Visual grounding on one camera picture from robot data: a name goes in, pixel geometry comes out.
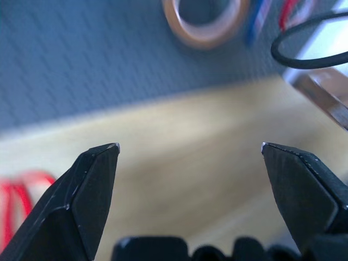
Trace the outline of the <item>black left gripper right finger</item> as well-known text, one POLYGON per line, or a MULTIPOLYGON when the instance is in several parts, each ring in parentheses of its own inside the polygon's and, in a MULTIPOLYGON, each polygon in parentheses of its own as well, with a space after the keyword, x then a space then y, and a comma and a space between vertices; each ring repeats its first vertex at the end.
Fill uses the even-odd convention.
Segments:
POLYGON ((278 210, 300 251, 317 235, 347 234, 347 185, 316 155, 280 144, 262 145, 278 210))

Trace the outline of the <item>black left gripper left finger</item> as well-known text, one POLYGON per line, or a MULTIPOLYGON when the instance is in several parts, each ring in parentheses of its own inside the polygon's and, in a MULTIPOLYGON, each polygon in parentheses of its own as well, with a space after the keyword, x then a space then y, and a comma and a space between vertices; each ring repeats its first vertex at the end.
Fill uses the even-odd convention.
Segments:
POLYGON ((94 260, 109 214, 118 143, 93 147, 41 196, 1 260, 94 260))

